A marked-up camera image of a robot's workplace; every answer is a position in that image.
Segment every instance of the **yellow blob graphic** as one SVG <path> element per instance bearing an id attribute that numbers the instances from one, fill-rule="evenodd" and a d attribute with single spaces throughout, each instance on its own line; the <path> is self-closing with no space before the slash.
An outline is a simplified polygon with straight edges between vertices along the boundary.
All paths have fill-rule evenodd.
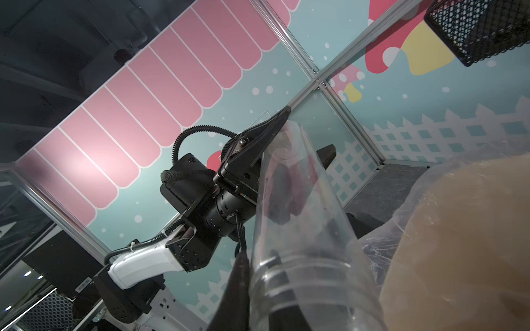
<path id="1" fill-rule="evenodd" d="M 346 88 L 344 88 L 344 93 L 348 96 L 350 102 L 357 102 L 363 97 L 363 94 L 359 92 L 351 83 L 346 85 Z"/>
<path id="2" fill-rule="evenodd" d="M 429 73 L 451 63 L 455 58 L 424 21 L 412 30 L 401 49 L 407 54 L 413 75 Z"/>

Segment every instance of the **aluminum frame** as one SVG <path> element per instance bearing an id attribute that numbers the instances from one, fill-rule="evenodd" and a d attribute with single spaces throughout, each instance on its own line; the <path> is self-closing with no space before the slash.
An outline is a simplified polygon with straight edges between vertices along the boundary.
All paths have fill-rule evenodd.
<path id="1" fill-rule="evenodd" d="M 324 92 L 328 103 L 332 106 L 334 112 L 338 115 L 342 123 L 353 136 L 358 139 L 359 143 L 364 147 L 377 165 L 380 165 L 385 161 L 383 153 L 375 146 L 366 132 L 362 129 L 362 126 L 342 101 L 338 99 L 336 94 L 329 91 L 327 79 L 352 57 L 361 53 L 369 43 L 379 37 L 379 35 L 411 11 L 416 5 L 420 4 L 421 1 L 422 0 L 397 0 L 397 2 L 386 10 L 377 20 L 370 24 L 357 38 L 355 38 L 350 45 L 331 60 L 327 66 L 319 71 L 313 61 L 307 56 L 302 46 L 296 41 L 294 36 L 272 10 L 267 1 L 250 0 L 275 35 L 293 56 L 298 65 L 300 65 L 300 68 L 302 68 L 306 76 L 311 79 L 288 103 L 288 105 L 294 110 L 295 107 L 297 107 L 302 100 L 307 98 L 312 91 L 317 88 L 321 89 Z"/>
<path id="2" fill-rule="evenodd" d="M 440 163 L 386 159 L 383 164 L 399 164 L 411 167 L 432 168 Z"/>
<path id="3" fill-rule="evenodd" d="M 50 197 L 43 188 L 33 184 L 31 177 L 18 169 L 16 163 L 12 163 L 9 167 L 4 166 L 0 168 L 0 171 L 5 173 L 6 179 L 26 198 L 103 265 L 105 255 L 110 252 L 110 249 L 103 242 L 79 223 L 74 216 L 60 207 L 60 204 Z"/>

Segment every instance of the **black cable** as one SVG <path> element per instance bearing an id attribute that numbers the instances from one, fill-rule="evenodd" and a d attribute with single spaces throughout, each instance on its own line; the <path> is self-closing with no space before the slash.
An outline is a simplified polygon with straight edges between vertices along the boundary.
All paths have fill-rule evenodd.
<path id="1" fill-rule="evenodd" d="M 234 257 L 237 257 L 240 249 L 241 251 L 246 252 L 245 227 L 243 226 L 243 222 L 239 220 L 237 213 L 235 213 L 235 223 L 237 227 L 237 237 L 239 238 L 239 242 L 235 246 L 234 252 Z"/>
<path id="2" fill-rule="evenodd" d="M 237 134 L 215 126 L 195 126 L 188 129 L 185 129 L 180 135 L 176 138 L 175 143 L 173 144 L 173 151 L 171 152 L 171 158 L 173 160 L 173 164 L 175 164 L 179 160 L 179 149 L 180 145 L 184 141 L 184 139 L 197 132 L 215 132 L 223 136 L 227 136 L 229 138 L 233 138 L 237 136 Z"/>
<path id="3" fill-rule="evenodd" d="M 109 264 L 110 258 L 113 257 L 113 256 L 116 256 L 116 255 L 119 255 L 119 254 L 123 254 L 123 253 L 126 253 L 126 252 L 135 251 L 135 250 L 137 250 L 139 248 L 147 247 L 147 246 L 150 246 L 152 244 L 156 244 L 159 241 L 162 241 L 163 239 L 167 238 L 171 233 L 173 233 L 173 231 L 175 231 L 177 229 L 177 227 L 179 227 L 182 224 L 184 224 L 184 220 L 183 219 L 179 219 L 175 223 L 173 223 L 170 226 L 168 226 L 168 228 L 165 229 L 161 234 L 158 234 L 158 235 L 156 235 L 155 237 L 153 237 L 153 238 L 151 238 L 149 240 L 143 241 L 143 242 L 138 243 L 138 244 L 134 244 L 132 246 L 116 249 L 115 251 L 111 251 L 111 252 L 107 253 L 105 255 L 105 258 L 103 259 L 103 265 Z"/>

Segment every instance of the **beige cushion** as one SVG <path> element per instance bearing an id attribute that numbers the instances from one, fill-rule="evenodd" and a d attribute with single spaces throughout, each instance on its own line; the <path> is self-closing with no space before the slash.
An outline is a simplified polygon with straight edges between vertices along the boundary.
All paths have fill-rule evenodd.
<path id="1" fill-rule="evenodd" d="M 389 331 L 530 330 L 530 157 L 464 166 L 409 220 L 381 303 Z"/>

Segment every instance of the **black wire mesh basket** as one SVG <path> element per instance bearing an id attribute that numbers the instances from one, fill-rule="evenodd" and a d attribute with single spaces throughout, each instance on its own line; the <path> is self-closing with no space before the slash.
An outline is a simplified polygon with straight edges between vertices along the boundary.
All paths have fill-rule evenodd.
<path id="1" fill-rule="evenodd" d="M 530 0 L 434 0 L 423 19 L 466 67 L 530 42 Z"/>

